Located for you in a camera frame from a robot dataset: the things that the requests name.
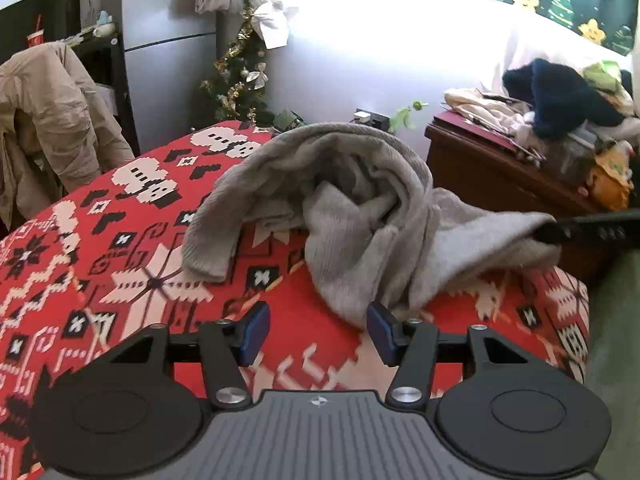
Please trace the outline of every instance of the crumpled gray garment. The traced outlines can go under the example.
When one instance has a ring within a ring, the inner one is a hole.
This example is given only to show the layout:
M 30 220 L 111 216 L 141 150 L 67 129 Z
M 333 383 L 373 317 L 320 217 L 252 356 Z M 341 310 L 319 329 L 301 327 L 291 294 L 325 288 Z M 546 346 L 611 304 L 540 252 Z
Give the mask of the crumpled gray garment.
M 487 212 L 433 189 L 417 153 L 375 128 L 312 124 L 275 137 L 216 181 L 187 230 L 182 264 L 222 282 L 243 222 L 306 227 L 316 289 L 363 326 L 373 300 L 411 316 L 484 270 L 555 265 L 559 248 L 527 238 L 553 220 Z

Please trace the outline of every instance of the beige jacket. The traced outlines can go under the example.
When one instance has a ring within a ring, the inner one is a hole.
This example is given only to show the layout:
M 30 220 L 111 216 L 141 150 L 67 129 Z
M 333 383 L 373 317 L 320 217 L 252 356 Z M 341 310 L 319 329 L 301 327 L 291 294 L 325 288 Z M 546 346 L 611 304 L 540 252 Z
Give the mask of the beige jacket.
M 0 219 L 7 228 L 15 227 L 16 209 L 28 219 L 60 198 L 47 168 L 71 192 L 133 158 L 64 43 L 29 48 L 0 66 Z

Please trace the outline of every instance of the brown wooden dresser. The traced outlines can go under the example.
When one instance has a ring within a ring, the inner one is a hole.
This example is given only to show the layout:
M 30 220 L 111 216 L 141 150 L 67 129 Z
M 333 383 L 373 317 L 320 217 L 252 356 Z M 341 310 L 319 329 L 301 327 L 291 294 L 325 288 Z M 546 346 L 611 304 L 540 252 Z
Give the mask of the brown wooden dresser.
M 556 218 L 602 212 L 557 180 L 462 128 L 435 118 L 425 135 L 431 139 L 427 164 L 434 185 L 468 204 L 490 211 L 540 211 Z M 565 244 L 559 266 L 593 286 L 615 256 L 612 250 Z

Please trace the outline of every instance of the refrigerator door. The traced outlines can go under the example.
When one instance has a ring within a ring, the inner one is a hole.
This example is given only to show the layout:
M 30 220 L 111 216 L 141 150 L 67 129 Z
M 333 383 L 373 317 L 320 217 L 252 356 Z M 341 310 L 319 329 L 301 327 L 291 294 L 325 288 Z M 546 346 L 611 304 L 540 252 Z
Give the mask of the refrigerator door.
M 140 153 L 214 122 L 210 98 L 199 87 L 215 57 L 214 34 L 125 53 Z
M 216 31 L 213 12 L 196 14 L 196 0 L 122 0 L 124 50 Z

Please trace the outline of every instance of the patterned tablecloth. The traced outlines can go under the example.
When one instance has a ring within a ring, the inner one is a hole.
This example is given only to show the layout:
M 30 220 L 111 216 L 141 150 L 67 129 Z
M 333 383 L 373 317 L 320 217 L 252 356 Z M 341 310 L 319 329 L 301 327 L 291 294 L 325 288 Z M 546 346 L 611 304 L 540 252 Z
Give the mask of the patterned tablecloth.
M 394 370 L 314 290 L 305 232 L 246 225 L 224 283 L 195 281 L 181 269 L 184 233 L 217 177 L 269 138 L 237 121 L 183 137 L 103 175 L 0 242 L 0 480 L 42 471 L 28 431 L 34 392 L 150 323 L 190 332 L 265 300 L 271 331 L 242 370 L 254 396 L 263 388 L 385 393 Z M 446 332 L 485 323 L 582 379 L 588 297 L 560 269 L 489 272 L 440 294 L 422 316 Z M 178 365 L 175 376 L 205 396 L 198 365 Z M 438 365 L 432 396 L 460 377 L 459 365 Z

